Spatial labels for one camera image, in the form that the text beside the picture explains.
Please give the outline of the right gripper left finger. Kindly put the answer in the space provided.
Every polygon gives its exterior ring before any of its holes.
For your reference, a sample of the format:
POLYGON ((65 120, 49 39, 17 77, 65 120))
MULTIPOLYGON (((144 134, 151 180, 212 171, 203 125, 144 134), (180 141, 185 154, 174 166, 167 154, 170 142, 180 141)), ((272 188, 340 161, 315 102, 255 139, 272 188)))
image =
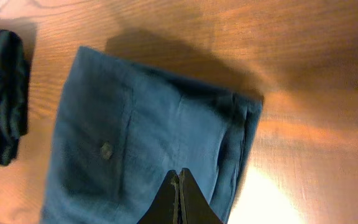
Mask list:
POLYGON ((175 170, 170 170, 138 224, 178 224, 178 221, 179 178, 175 170))

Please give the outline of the blue denim shorts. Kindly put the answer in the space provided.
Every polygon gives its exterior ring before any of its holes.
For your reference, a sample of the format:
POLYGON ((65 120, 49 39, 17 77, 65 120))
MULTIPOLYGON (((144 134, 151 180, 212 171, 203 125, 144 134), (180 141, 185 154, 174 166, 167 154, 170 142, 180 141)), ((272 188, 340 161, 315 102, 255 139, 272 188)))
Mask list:
POLYGON ((188 168, 229 218, 262 104, 80 47, 56 118, 42 223, 136 223, 188 168))

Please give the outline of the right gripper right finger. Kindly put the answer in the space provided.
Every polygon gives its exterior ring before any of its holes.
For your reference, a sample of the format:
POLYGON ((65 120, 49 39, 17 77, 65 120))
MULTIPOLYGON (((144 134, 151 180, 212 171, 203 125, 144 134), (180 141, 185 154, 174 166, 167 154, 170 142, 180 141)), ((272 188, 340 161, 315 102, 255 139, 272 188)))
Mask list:
POLYGON ((179 175, 180 223, 222 224, 213 212, 189 169, 179 175))

